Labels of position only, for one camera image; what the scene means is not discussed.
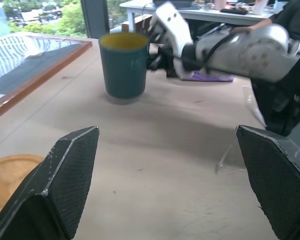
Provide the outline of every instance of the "robotic arm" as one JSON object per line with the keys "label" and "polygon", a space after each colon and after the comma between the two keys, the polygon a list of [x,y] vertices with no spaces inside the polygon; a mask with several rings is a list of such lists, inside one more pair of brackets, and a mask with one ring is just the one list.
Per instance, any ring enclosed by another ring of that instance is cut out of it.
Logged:
{"label": "robotic arm", "polygon": [[249,33],[219,32],[194,43],[188,23],[167,2],[156,10],[149,32],[152,40],[165,43],[159,55],[172,57],[179,78],[199,70],[250,78],[270,131],[287,136],[300,122],[300,41],[290,39],[280,25]]}

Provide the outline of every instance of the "white desk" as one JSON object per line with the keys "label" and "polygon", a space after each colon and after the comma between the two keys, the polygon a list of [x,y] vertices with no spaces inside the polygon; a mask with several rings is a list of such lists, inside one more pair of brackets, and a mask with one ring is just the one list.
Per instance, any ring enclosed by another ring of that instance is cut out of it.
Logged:
{"label": "white desk", "polygon": [[[156,10],[151,0],[132,0],[120,4],[120,7],[127,8],[130,32],[133,32],[135,29],[135,14],[153,14]],[[185,19],[247,26],[254,25],[272,15],[272,13],[238,15],[204,9],[179,10],[179,12]]]}

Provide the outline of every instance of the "wooden frame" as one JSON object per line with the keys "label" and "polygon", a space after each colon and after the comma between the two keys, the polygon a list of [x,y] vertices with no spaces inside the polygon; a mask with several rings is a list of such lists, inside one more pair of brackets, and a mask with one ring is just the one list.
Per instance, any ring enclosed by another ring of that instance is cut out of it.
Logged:
{"label": "wooden frame", "polygon": [[[46,39],[59,40],[59,38],[57,37],[46,37]],[[48,81],[52,76],[54,76],[64,67],[69,65],[79,56],[81,56],[92,46],[91,41],[82,41],[82,40],[75,40],[75,41],[80,43],[81,46],[79,46],[77,49],[75,49],[74,51],[72,51],[62,59],[56,61],[51,66],[47,67],[42,72],[30,78],[28,81],[21,84],[18,88],[2,96],[0,98],[0,116],[4,114],[6,111],[8,111],[10,108],[12,108],[14,105],[16,105],[18,102],[20,102],[22,99],[24,99],[35,89],[37,89],[40,85]]]}

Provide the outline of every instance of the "textured rubber pad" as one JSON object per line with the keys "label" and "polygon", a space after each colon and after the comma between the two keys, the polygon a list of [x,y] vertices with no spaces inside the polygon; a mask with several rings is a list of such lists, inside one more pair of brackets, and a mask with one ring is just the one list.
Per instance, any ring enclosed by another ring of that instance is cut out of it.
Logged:
{"label": "textured rubber pad", "polygon": [[60,138],[0,212],[0,240],[73,239],[86,204],[99,130]]}
{"label": "textured rubber pad", "polygon": [[239,126],[251,187],[280,240],[300,239],[300,149],[290,139]]}

